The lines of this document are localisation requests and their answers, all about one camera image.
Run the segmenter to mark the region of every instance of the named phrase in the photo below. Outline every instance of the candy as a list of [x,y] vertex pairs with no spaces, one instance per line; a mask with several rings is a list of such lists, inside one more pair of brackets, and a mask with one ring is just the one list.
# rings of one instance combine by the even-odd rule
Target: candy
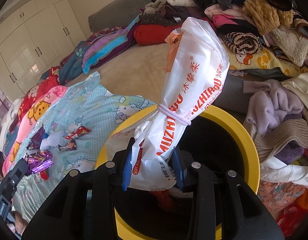
[[64,147],[62,147],[61,145],[58,145],[58,149],[61,152],[65,152],[65,151],[75,151],[77,149],[76,146],[76,141],[73,139],[70,142],[68,142],[67,144],[65,144]]
[[33,135],[31,141],[27,146],[27,150],[39,149],[41,146],[41,140],[45,137],[45,129],[42,125],[41,128]]
[[84,134],[87,134],[91,132],[90,129],[86,128],[85,126],[80,126],[77,128],[76,132],[71,132],[71,133],[68,133],[67,136],[65,137],[65,139],[76,139]]
[[28,163],[28,172],[26,175],[31,175],[51,167],[53,155],[50,151],[43,151],[26,157]]

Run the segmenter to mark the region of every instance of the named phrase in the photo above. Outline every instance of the pile of clothes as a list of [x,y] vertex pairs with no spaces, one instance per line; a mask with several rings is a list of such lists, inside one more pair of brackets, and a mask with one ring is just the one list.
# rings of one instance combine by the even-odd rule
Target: pile of clothes
[[258,197],[273,215],[284,213],[278,222],[289,236],[296,221],[288,217],[308,209],[308,22],[295,0],[152,0],[134,38],[164,43],[187,17],[209,22],[230,75],[264,80],[243,82],[251,97],[244,126],[260,160]]

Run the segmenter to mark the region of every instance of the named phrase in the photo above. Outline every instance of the beige fluffy fabric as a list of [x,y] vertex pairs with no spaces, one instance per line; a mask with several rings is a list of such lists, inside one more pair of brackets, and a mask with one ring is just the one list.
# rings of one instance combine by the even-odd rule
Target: beige fluffy fabric
[[145,5],[144,14],[155,14],[160,10],[160,8],[166,4],[166,0],[156,0]]
[[298,145],[308,149],[308,125],[305,120],[286,120],[265,137],[257,133],[254,144],[260,162],[276,155],[291,141],[296,141]]
[[280,26],[290,26],[293,11],[283,12],[272,7],[267,0],[245,0],[243,12],[251,15],[261,35],[269,33]]
[[301,37],[296,30],[284,25],[272,30],[271,36],[295,65],[303,66],[304,60],[308,59],[308,39]]

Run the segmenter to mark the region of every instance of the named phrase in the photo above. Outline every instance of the red pillow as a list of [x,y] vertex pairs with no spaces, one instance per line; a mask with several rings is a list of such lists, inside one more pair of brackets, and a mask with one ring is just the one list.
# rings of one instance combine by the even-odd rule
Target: red pillow
[[34,86],[25,96],[20,108],[18,110],[19,122],[32,107],[32,105],[43,95],[45,95],[51,88],[59,86],[59,76],[56,74],[50,75],[46,80]]

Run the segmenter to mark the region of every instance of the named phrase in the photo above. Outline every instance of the red candy wrapper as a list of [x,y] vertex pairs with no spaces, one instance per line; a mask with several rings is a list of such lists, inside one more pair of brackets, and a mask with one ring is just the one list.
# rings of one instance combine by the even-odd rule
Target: red candy wrapper
[[89,133],[89,132],[91,132],[90,129],[86,128],[85,126],[80,126],[80,127],[77,128],[77,131],[76,131],[76,132],[71,132],[71,133],[69,133],[69,134],[65,137],[65,139],[69,139],[69,140],[71,140],[71,139],[76,139],[76,138],[78,138],[78,137],[80,137],[80,136],[82,136],[82,135],[84,135],[84,134]]
[[51,167],[54,164],[52,157],[53,155],[48,150],[27,156],[28,172],[26,175],[38,173]]
[[61,152],[75,151],[75,150],[77,149],[76,141],[73,139],[73,140],[71,140],[70,142],[68,142],[67,144],[65,144],[64,147],[58,145],[58,149],[59,149]]

